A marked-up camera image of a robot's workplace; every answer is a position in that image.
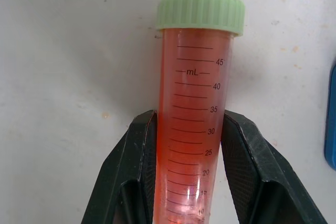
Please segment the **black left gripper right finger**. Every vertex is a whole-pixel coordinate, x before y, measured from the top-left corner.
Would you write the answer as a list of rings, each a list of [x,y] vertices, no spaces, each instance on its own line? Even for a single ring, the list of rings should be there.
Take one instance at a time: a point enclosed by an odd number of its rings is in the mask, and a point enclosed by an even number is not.
[[[239,223],[325,223],[289,162],[245,116],[226,111],[221,147]]]

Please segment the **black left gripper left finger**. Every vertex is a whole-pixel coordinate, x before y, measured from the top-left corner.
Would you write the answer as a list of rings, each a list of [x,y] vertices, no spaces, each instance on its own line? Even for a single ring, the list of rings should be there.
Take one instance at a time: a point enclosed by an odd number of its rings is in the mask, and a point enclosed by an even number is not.
[[[136,116],[103,162],[82,223],[152,223],[158,117]]]

